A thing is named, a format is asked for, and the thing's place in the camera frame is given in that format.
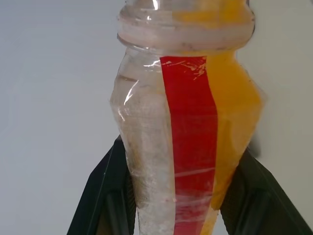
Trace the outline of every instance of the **gray background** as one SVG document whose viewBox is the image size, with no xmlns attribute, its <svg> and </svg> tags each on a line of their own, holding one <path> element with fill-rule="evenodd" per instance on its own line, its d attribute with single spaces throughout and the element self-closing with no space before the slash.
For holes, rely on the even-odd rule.
<svg viewBox="0 0 313 235">
<path fill-rule="evenodd" d="M 66 234 L 118 135 L 109 108 L 124 54 L 122 0 L 0 0 L 0 234 Z M 267 93 L 260 161 L 313 226 L 313 7 L 253 0 L 239 60 Z M 225 235 L 219 220 L 214 235 Z"/>
</svg>

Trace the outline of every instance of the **red stripe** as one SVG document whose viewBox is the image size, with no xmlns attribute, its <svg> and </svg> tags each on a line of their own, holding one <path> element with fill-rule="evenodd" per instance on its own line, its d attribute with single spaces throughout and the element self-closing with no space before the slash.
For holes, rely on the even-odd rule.
<svg viewBox="0 0 313 235">
<path fill-rule="evenodd" d="M 171 113 L 176 190 L 174 235 L 199 235 L 213 191 L 217 110 L 205 57 L 162 57 Z"/>
</svg>

